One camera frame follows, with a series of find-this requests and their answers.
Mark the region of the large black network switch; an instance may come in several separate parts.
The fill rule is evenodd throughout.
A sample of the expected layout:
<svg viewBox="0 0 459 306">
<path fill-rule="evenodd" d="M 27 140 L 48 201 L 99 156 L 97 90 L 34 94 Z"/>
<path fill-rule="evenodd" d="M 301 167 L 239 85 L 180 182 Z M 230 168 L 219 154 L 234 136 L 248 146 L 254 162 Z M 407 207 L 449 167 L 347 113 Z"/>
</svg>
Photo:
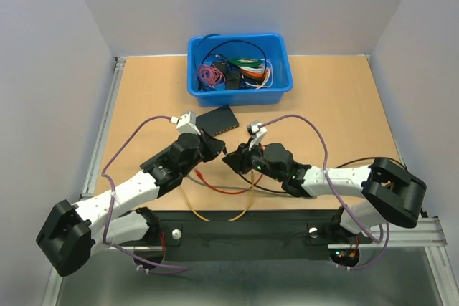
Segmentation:
<svg viewBox="0 0 459 306">
<path fill-rule="evenodd" d="M 174 171 L 174 167 L 169 159 L 171 146 L 167 146 L 159 153 L 149 158 L 147 161 L 140 165 L 140 169 L 144 173 L 170 173 Z"/>
</svg>

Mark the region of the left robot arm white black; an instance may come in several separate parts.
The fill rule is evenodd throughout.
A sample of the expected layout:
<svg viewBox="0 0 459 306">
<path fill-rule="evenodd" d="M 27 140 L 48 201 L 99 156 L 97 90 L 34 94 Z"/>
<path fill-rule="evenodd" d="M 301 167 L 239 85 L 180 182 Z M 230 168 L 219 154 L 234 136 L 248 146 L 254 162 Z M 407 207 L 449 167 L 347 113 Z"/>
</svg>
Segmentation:
<svg viewBox="0 0 459 306">
<path fill-rule="evenodd" d="M 36 243 L 61 277 L 76 272 L 106 247 L 136 241 L 152 244 L 159 238 L 158 221 L 146 207 L 136 207 L 173 191 L 198 164 L 225 150 L 224 141 L 205 132 L 183 133 L 127 181 L 110 181 L 110 190 L 90 199 L 56 203 Z"/>
</svg>

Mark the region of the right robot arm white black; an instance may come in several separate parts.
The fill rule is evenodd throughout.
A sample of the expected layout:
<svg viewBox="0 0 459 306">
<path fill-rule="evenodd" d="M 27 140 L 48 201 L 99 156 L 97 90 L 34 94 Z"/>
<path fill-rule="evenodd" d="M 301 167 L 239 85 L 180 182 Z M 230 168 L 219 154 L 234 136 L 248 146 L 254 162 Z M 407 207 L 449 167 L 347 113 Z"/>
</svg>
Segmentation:
<svg viewBox="0 0 459 306">
<path fill-rule="evenodd" d="M 254 170 L 276 180 L 284 192 L 297 198 L 361 198 L 356 205 L 343 206 L 331 222 L 331 236 L 339 242 L 385 223 L 415 228 L 427 190 L 425 182 L 388 158 L 375 158 L 368 166 L 325 170 L 294 161 L 280 143 L 265 147 L 246 143 L 223 161 L 237 174 Z"/>
</svg>

